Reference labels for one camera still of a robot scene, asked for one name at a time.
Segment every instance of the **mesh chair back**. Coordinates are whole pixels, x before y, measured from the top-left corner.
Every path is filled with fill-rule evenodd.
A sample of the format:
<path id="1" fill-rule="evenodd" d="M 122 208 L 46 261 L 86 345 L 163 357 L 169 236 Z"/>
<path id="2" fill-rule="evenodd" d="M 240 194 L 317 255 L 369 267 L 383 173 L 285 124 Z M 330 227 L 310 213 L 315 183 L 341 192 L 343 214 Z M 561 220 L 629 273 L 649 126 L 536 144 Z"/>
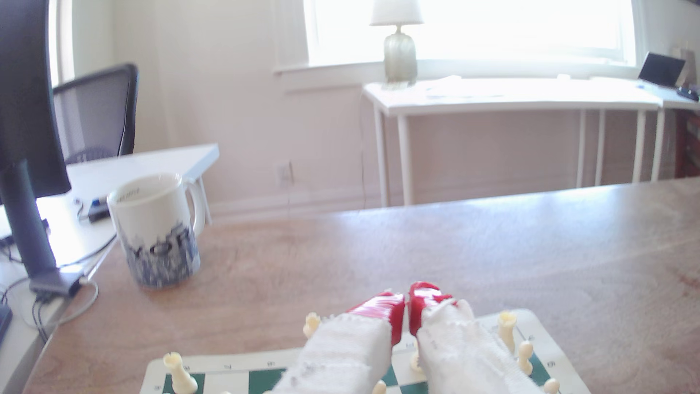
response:
<path id="1" fill-rule="evenodd" d="M 134 153 L 138 79 L 125 64 L 54 88 L 66 164 Z"/>

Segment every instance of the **electrical outlet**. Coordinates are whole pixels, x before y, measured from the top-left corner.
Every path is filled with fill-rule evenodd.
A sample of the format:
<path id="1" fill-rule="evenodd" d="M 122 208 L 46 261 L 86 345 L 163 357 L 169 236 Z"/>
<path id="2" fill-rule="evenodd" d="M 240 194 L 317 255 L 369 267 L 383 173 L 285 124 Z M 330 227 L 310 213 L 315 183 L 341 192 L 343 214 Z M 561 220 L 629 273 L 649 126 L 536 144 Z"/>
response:
<path id="1" fill-rule="evenodd" d="M 294 185 L 294 174 L 292 173 L 292 163 L 290 161 L 275 166 L 275 175 L 277 187 L 287 189 Z"/>

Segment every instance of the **white wall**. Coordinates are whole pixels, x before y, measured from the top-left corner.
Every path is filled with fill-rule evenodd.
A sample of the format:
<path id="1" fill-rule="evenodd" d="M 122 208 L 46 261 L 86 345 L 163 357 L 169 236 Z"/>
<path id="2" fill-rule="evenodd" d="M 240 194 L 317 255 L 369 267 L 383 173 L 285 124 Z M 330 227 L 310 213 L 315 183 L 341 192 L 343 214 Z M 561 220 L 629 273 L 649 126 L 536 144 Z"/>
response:
<path id="1" fill-rule="evenodd" d="M 73 60 L 76 78 L 113 66 L 112 0 L 73 1 Z"/>
<path id="2" fill-rule="evenodd" d="M 114 2 L 115 59 L 141 68 L 136 149 L 218 142 L 221 158 L 205 182 L 219 217 L 378 206 L 370 104 L 361 99 L 359 86 L 285 93 L 271 72 L 271 7 L 271 1 L 260 0 Z M 683 0 L 647 0 L 646 8 L 651 50 L 669 53 L 686 39 L 700 50 L 695 23 L 700 7 Z M 589 116 L 586 169 L 592 184 L 597 115 Z M 606 183 L 631 179 L 635 122 L 633 114 L 610 114 Z M 647 178 L 653 116 L 648 124 Z M 575 185 L 577 112 L 425 117 L 414 119 L 412 127 L 419 202 Z M 388 122 L 388 150 L 391 188 L 400 202 L 393 121 Z M 667 151 L 667 177 L 672 155 Z M 287 160 L 297 182 L 288 191 L 277 188 L 273 171 Z"/>

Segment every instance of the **lampshade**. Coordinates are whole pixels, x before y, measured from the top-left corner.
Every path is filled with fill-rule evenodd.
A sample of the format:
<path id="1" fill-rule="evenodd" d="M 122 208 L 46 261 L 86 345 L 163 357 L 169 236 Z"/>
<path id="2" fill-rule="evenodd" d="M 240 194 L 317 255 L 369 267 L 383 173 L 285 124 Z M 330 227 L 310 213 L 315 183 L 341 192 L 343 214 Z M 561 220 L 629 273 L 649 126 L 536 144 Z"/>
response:
<path id="1" fill-rule="evenodd" d="M 421 0 L 374 0 L 371 26 L 422 24 Z"/>

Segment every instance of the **glass lamp base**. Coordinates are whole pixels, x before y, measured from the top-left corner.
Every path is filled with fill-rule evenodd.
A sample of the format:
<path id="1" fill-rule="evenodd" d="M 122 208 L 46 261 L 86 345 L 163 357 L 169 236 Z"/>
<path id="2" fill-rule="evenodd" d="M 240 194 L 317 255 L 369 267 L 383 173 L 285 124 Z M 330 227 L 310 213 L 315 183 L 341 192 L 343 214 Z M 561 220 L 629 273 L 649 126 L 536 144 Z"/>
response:
<path id="1" fill-rule="evenodd" d="M 413 86 L 418 79 L 416 44 L 400 27 L 384 40 L 384 68 L 386 82 L 392 86 Z"/>

